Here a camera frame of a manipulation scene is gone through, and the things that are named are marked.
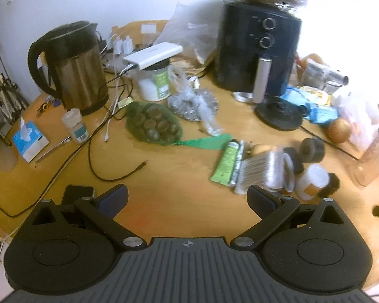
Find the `yellow wet wipes pack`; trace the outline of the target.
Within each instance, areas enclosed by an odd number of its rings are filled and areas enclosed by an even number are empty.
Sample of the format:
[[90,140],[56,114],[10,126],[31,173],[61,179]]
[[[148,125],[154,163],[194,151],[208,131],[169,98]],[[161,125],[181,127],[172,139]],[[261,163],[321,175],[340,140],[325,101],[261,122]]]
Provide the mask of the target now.
[[302,95],[310,103],[321,105],[321,106],[331,105],[331,97],[325,91],[311,87],[311,86],[301,86],[299,89]]

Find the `bicycle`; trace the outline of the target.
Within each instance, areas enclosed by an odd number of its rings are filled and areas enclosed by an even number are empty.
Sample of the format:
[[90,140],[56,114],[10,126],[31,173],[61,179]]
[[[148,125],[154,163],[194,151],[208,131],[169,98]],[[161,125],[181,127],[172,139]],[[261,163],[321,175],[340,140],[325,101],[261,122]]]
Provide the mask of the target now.
[[13,124],[29,106],[18,85],[9,77],[0,53],[0,121]]

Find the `white power bank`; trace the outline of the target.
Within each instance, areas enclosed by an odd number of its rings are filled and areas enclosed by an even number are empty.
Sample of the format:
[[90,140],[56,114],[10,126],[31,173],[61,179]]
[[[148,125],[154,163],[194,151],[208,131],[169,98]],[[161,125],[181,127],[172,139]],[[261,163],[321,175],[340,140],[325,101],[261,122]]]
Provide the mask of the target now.
[[183,47],[180,44],[162,42],[132,53],[123,60],[128,65],[134,65],[138,70],[143,70],[182,52]]

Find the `black rectangular block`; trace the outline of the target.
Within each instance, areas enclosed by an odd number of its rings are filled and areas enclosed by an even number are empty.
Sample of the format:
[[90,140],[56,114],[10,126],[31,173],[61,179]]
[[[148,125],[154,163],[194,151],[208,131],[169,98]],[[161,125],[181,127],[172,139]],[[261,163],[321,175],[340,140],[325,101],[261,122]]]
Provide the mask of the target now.
[[298,152],[294,147],[285,147],[283,151],[290,156],[290,159],[292,160],[293,166],[294,166],[294,173],[295,175],[299,175],[303,173],[305,170],[302,161],[298,155]]

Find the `black caster wheel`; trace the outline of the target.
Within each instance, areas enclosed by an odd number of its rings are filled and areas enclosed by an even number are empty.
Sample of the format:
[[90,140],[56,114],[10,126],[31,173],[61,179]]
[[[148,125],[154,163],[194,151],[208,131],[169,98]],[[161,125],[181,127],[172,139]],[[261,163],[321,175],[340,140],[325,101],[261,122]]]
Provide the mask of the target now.
[[298,155],[302,163],[320,163],[324,159],[324,143],[317,138],[302,140]]

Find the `marble pattern stick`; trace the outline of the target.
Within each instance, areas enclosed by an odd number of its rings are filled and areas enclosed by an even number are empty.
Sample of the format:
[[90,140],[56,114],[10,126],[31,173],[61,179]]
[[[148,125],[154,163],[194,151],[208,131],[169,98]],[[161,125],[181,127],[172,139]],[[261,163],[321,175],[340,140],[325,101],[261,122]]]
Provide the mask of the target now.
[[233,167],[231,179],[229,181],[229,187],[230,188],[235,187],[236,182],[238,180],[238,175],[240,172],[240,167],[241,167],[241,163],[242,163],[242,159],[243,159],[243,155],[244,155],[244,149],[245,149],[245,141],[241,140],[238,152],[236,154],[235,164]]

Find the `steel electric kettle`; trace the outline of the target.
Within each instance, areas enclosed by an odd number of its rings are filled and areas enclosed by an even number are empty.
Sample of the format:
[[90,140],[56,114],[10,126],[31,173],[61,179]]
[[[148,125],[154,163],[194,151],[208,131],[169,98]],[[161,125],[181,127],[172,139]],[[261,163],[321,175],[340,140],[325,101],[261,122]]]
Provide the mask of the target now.
[[37,86],[84,116],[109,100],[96,28],[86,20],[54,28],[31,44],[27,57]]

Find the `white plastic bag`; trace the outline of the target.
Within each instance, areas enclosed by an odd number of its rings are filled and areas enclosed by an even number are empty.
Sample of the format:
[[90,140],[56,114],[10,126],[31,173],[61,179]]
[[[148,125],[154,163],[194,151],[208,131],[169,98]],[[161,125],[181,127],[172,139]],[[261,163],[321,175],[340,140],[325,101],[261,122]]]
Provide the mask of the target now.
[[379,106],[372,100],[352,93],[339,95],[335,106],[339,116],[352,128],[349,141],[359,150],[366,150],[379,129]]

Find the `clear shaker bottle grey lid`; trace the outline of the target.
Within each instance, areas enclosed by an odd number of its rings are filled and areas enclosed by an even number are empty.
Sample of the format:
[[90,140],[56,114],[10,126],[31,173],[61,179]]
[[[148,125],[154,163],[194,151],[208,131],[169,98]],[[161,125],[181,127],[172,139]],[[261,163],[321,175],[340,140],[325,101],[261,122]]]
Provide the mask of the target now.
[[367,150],[352,165],[350,174],[352,179],[362,187],[367,187],[379,176],[379,128]]

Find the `black smartphone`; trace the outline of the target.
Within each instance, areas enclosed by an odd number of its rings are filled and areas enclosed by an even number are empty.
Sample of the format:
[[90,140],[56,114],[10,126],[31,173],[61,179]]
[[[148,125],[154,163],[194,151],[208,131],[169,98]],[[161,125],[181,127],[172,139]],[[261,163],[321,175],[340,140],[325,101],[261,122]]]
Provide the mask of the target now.
[[91,186],[68,185],[63,193],[62,205],[72,205],[83,197],[93,197],[95,189]]

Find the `black kettle base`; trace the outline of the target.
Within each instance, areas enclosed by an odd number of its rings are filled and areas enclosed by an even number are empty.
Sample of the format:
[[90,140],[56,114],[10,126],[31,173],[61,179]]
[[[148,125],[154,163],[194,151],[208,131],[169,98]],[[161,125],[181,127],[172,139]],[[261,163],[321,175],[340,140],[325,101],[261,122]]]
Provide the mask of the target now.
[[265,97],[255,105],[254,113],[263,123],[279,131],[294,131],[302,125],[298,106],[279,97]]

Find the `plastic bag of seeds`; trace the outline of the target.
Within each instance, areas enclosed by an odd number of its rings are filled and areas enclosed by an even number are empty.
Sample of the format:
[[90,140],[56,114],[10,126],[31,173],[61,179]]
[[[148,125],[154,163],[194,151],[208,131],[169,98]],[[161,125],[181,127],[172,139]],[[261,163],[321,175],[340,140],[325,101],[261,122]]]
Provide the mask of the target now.
[[168,97],[167,107],[184,120],[200,122],[210,136],[223,134],[216,120],[218,100],[209,89],[200,87],[198,77],[188,77],[182,68],[170,65],[168,79],[175,93]]

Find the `black air fryer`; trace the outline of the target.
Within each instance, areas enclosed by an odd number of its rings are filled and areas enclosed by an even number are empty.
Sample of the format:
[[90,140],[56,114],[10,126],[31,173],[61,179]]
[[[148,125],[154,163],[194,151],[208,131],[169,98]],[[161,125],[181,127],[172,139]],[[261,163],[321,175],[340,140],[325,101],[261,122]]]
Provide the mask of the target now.
[[224,1],[218,32],[217,85],[252,92],[259,58],[271,60],[266,93],[285,93],[296,56],[302,20],[267,4]]

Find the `white orange lidded jar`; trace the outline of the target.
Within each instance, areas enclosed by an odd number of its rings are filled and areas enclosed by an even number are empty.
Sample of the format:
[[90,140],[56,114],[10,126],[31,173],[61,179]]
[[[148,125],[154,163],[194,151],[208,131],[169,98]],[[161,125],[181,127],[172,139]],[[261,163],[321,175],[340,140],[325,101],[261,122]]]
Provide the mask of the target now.
[[320,164],[310,165],[296,180],[295,192],[303,200],[311,200],[324,189],[330,181],[329,173]]

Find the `yellow onion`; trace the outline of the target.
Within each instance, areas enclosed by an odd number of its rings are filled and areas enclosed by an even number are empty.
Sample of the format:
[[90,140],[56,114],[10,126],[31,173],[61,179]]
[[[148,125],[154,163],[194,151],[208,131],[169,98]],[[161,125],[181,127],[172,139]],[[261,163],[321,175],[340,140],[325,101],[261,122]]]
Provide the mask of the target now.
[[344,118],[337,118],[327,129],[327,136],[332,143],[341,144],[349,140],[352,133],[350,123]]

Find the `blue tissue pack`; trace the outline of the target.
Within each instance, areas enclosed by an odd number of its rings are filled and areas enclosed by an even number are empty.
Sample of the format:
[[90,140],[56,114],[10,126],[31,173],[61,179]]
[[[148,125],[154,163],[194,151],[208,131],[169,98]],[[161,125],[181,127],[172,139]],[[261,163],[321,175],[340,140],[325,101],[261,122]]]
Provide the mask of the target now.
[[20,117],[19,130],[12,137],[20,156],[30,163],[44,148],[49,145],[46,136],[37,128],[34,122],[26,122]]

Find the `green net bag of nuts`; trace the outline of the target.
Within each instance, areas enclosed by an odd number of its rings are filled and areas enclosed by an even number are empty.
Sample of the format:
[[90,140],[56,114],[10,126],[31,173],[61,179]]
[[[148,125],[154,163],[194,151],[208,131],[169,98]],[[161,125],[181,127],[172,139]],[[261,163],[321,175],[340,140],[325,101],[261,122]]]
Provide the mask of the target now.
[[134,101],[127,107],[127,129],[136,140],[171,146],[183,136],[176,116],[164,105]]

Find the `small white pill bottle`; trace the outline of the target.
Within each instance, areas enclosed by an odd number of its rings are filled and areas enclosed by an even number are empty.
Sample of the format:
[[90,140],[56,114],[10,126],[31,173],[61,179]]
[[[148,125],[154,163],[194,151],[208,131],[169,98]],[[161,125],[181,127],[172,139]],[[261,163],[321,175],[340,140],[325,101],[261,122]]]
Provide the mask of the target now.
[[76,143],[82,144],[89,138],[87,127],[78,108],[72,108],[66,112],[61,120]]

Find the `green tube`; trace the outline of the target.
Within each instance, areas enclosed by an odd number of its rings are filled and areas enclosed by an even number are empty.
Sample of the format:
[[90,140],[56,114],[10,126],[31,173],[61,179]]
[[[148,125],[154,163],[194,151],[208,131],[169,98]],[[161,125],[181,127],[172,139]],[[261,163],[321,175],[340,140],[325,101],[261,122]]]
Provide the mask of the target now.
[[231,140],[225,147],[218,165],[210,177],[212,182],[228,186],[231,180],[236,158],[240,149],[240,143],[237,140]]

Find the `clear plastic bag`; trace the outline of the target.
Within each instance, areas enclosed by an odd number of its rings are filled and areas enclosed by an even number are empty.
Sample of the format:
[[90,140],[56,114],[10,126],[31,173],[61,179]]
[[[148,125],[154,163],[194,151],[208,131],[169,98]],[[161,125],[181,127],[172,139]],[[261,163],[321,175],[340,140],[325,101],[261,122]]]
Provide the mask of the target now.
[[223,0],[177,4],[155,43],[180,44],[183,56],[205,64],[216,49],[222,7]]

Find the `foil roll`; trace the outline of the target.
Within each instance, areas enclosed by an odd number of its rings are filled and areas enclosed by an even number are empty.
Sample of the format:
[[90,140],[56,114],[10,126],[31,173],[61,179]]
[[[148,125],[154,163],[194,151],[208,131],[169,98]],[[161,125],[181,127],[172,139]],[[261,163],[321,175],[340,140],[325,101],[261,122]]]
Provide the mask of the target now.
[[346,86],[349,82],[349,78],[346,75],[331,70],[327,65],[316,62],[308,63],[305,76],[310,84],[313,84],[317,88],[329,82],[333,82],[335,86]]

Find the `blue wet wipes pack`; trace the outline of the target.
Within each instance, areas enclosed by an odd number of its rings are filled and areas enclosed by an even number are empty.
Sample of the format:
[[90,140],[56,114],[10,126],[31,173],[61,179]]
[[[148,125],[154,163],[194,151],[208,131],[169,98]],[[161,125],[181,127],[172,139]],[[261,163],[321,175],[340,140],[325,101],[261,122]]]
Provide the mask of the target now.
[[281,99],[295,105],[303,117],[308,117],[311,111],[311,103],[300,89],[288,86],[285,93],[280,96]]

